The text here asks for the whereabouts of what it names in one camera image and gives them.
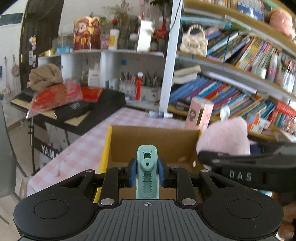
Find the brown cloth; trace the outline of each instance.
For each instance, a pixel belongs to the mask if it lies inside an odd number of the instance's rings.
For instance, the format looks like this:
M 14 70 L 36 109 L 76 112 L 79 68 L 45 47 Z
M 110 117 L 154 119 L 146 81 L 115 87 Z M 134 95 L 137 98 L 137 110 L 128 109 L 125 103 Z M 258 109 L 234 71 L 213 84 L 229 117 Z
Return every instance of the brown cloth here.
M 32 69 L 29 74 L 29 86 L 35 91 L 44 91 L 54 83 L 63 83 L 62 72 L 58 66 L 47 64 L 36 69 Z

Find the pink box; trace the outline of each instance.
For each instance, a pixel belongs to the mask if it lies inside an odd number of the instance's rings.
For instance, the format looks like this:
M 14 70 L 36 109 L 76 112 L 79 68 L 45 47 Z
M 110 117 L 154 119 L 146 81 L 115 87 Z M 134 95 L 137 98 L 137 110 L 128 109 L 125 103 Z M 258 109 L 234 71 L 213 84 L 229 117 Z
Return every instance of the pink box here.
M 205 130 L 209 125 L 214 103 L 204 99 L 194 97 L 191 100 L 190 109 L 185 122 L 185 129 Z

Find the crosshair marking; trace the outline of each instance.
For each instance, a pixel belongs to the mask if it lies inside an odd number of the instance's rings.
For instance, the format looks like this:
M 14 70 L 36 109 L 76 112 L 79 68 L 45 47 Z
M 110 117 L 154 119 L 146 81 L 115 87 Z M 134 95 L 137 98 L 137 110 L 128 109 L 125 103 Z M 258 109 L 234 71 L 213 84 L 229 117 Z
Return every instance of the crosshair marking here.
M 150 203 L 150 202 L 146 202 L 146 203 L 144 203 L 143 205 L 145 205 L 146 207 L 150 207 L 150 206 L 153 205 L 153 204 Z

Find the pink checkered tablecloth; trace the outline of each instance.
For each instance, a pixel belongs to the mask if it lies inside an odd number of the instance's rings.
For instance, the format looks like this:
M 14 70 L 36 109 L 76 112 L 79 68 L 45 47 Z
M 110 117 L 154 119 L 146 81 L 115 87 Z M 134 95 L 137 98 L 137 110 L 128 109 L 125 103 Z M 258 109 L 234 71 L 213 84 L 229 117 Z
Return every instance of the pink checkered tablecloth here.
M 185 122 L 174 119 L 151 119 L 146 112 L 122 108 L 77 139 L 32 177 L 28 183 L 27 195 L 32 195 L 86 169 L 97 171 L 109 125 L 182 129 Z

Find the teal plastic clamp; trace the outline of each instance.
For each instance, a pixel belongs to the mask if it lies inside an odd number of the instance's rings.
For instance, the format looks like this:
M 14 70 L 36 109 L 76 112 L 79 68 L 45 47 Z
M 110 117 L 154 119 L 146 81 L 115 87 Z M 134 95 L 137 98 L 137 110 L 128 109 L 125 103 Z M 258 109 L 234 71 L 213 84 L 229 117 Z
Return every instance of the teal plastic clamp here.
M 137 199 L 159 199 L 157 149 L 142 145 L 137 152 Z

